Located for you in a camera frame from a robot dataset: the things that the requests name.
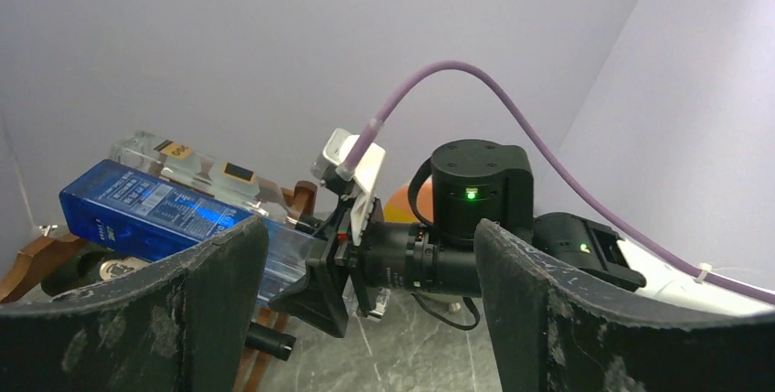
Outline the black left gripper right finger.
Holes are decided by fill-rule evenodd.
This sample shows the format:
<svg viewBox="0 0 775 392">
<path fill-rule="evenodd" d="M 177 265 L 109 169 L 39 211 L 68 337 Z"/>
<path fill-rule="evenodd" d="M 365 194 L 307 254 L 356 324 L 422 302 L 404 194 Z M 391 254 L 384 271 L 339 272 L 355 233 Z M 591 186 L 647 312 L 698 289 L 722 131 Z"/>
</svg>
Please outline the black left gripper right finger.
<svg viewBox="0 0 775 392">
<path fill-rule="evenodd" d="M 700 312 L 615 287 L 483 220 L 483 308 L 505 391 L 771 391 L 774 317 Z"/>
</svg>

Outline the clear bottle with black cap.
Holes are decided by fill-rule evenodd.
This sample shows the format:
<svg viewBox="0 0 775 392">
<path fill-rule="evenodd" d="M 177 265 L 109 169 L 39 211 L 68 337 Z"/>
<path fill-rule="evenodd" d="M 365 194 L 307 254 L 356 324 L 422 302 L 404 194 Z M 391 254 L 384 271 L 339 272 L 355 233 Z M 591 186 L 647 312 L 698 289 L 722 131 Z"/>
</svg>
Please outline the clear bottle with black cap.
<svg viewBox="0 0 775 392">
<path fill-rule="evenodd" d="M 303 213 L 293 195 L 256 172 L 149 132 L 115 143 L 110 158 L 273 221 L 294 225 Z"/>
</svg>

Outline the dark green wine bottle front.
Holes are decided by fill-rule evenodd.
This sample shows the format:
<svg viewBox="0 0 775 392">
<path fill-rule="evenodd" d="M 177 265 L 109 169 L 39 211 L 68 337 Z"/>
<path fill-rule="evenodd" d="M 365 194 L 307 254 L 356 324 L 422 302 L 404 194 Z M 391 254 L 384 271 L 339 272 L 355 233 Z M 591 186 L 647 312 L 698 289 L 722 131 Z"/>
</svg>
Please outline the dark green wine bottle front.
<svg viewBox="0 0 775 392">
<path fill-rule="evenodd" d="M 149 262 L 112 250 L 77 254 L 41 282 L 42 291 L 56 297 L 97 282 L 108 281 L 148 265 Z"/>
</svg>

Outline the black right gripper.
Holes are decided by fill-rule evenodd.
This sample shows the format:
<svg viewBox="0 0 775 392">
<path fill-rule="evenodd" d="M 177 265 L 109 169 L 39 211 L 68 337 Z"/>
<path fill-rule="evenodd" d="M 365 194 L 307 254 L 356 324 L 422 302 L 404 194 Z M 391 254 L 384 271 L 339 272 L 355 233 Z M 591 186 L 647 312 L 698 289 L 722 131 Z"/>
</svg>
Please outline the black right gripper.
<svg viewBox="0 0 775 392">
<path fill-rule="evenodd" d="M 366 242 L 352 242 L 351 206 L 339 201 L 324 219 L 310 222 L 311 236 L 324 244 L 310 250 L 305 274 L 269 300 L 276 313 L 334 338 L 345 336 L 351 315 L 381 320 L 388 306 L 388 291 L 366 280 Z"/>
</svg>

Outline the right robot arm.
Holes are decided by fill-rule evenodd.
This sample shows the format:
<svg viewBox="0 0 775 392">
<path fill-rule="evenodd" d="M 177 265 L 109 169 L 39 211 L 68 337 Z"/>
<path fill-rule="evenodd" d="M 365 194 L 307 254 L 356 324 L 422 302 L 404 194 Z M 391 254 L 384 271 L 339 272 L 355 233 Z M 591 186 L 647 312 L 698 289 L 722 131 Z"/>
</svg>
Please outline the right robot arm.
<svg viewBox="0 0 775 392">
<path fill-rule="evenodd" d="M 446 143 L 433 151 L 408 188 L 411 223 L 384 219 L 370 179 L 383 160 L 370 147 L 363 175 L 336 170 L 355 143 L 329 143 L 313 172 L 339 197 L 326 220 L 305 232 L 313 238 L 301 256 L 301 274 L 268 299 L 278 313 L 343 337 L 351 313 L 379 316 L 390 290 L 420 299 L 426 293 L 460 297 L 467 307 L 482 294 L 473 240 L 491 220 L 547 255 L 626 291 L 646 285 L 620 249 L 614 229 L 566 212 L 535 216 L 534 177 L 525 150 L 480 139 Z"/>
</svg>

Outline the blue bottle with silver cap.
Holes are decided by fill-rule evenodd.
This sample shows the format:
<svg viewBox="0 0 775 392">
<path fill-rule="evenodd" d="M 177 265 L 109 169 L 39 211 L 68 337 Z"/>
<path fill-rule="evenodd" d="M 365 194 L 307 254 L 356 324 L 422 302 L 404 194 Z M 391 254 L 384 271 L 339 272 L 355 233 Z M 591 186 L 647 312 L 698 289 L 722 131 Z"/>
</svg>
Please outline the blue bottle with silver cap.
<svg viewBox="0 0 775 392">
<path fill-rule="evenodd" d="M 197 191 L 104 159 L 58 195 L 69 231 L 104 248 L 154 262 L 214 237 L 251 213 Z M 287 290 L 324 241 L 264 218 L 268 256 L 257 303 Z"/>
</svg>

